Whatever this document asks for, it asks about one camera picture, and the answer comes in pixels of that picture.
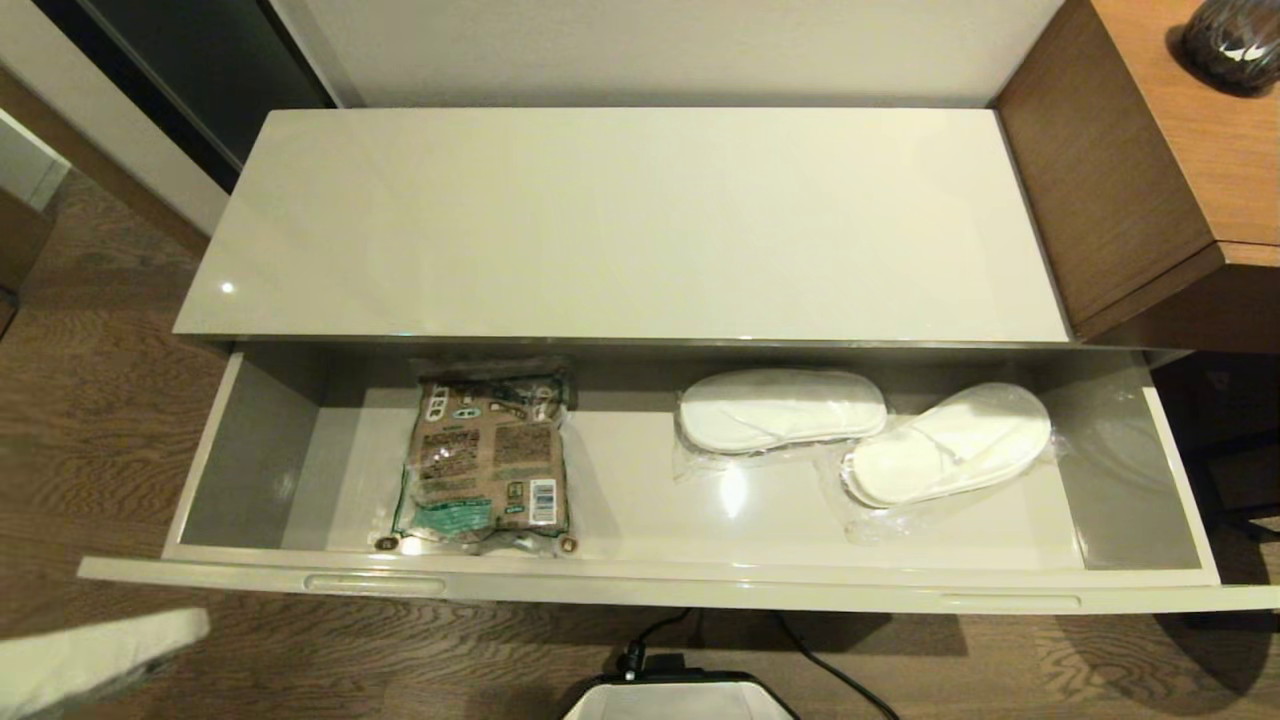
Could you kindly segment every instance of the wooden floor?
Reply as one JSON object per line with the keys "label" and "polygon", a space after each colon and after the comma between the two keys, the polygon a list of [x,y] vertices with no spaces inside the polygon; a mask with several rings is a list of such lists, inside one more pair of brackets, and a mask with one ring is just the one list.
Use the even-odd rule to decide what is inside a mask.
{"label": "wooden floor", "polygon": [[[168,333],[195,269],[180,250],[83,178],[59,201],[0,341],[0,637],[180,606],[207,607],[214,628],[166,675],[78,716],[556,717],[575,683],[669,614],[76,580],[86,553],[159,555],[225,359]],[[1220,539],[1233,571],[1266,577],[1256,547]],[[1151,616],[794,624],[904,717],[1280,717],[1265,633]],[[753,673],[806,719],[876,716],[762,612],[707,611],[653,644]]]}

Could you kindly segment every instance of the disposable slippers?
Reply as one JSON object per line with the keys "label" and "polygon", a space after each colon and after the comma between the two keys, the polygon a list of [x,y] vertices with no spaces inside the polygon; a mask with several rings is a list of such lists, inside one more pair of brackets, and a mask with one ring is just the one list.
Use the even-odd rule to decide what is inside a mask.
{"label": "disposable slippers", "polygon": [[983,383],[847,452],[841,475],[872,507],[956,495],[1012,479],[1050,442],[1044,405],[1029,391]]}
{"label": "disposable slippers", "polygon": [[694,383],[680,400],[685,437],[723,454],[861,438],[887,421],[879,388],[841,370],[723,373]]}

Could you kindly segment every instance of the white glossy cabinet top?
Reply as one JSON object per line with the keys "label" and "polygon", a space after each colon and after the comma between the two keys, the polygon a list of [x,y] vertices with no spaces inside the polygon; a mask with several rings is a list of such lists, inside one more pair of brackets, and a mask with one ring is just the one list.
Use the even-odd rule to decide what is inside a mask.
{"label": "white glossy cabinet top", "polygon": [[1066,342],[996,117],[273,113],[180,333]]}

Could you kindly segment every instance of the wooden desk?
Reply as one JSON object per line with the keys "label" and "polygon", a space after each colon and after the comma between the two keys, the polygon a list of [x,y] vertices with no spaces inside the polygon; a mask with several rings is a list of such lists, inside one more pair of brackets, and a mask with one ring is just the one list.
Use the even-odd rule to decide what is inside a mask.
{"label": "wooden desk", "polygon": [[1280,352],[1280,92],[1170,44],[1198,0],[1068,0],[997,99],[1088,342]]}

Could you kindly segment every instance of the drawer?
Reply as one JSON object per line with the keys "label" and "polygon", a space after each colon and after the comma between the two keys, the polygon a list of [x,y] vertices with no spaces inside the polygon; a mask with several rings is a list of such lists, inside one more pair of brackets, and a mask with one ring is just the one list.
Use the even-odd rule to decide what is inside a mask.
{"label": "drawer", "polygon": [[[566,423],[577,550],[374,550],[399,497],[419,400],[412,357],[529,345],[251,342],[233,354],[159,560],[87,557],[84,578],[352,596],[878,612],[1089,614],[1280,607],[1222,585],[1137,354],[1080,348],[536,346],[571,355]],[[673,477],[676,393],[744,366],[847,368],[893,410],[970,384],[1037,392],[1060,452],[896,542],[849,543],[814,465]]]}

